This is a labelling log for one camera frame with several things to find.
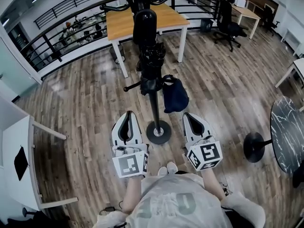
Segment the person's left arm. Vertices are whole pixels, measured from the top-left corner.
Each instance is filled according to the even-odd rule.
[[[131,177],[122,204],[123,213],[131,214],[142,198],[142,176]]]

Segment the table pedestal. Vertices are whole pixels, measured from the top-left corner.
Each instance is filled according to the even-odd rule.
[[[249,133],[244,140],[244,154],[252,163],[258,162],[264,155],[265,146],[272,143],[272,140],[264,141],[259,133]]]

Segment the white box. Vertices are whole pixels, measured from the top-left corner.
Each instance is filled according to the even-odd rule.
[[[216,167],[223,159],[219,141],[191,146],[187,157],[197,171]]]
[[[145,151],[113,157],[116,172],[120,178],[147,174],[149,155]]]
[[[234,5],[244,8],[246,6],[246,0],[235,0]]]

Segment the round black base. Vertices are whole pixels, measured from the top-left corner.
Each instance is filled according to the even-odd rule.
[[[248,133],[244,140],[244,154],[248,161],[258,162],[264,155],[265,147],[254,148],[258,142],[264,142],[262,135],[259,133]]]
[[[162,136],[159,137],[154,134],[154,129],[155,129],[154,122],[149,123],[147,127],[146,130],[147,137],[152,143],[163,144],[166,143],[171,137],[171,128],[169,124],[167,124],[165,121],[160,120],[160,126],[163,129],[163,134]]]

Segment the black bag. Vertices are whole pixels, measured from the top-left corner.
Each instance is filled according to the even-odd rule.
[[[164,112],[181,112],[189,103],[189,97],[182,82],[172,75],[165,75],[162,79],[164,82],[162,87],[163,99],[165,102]]]

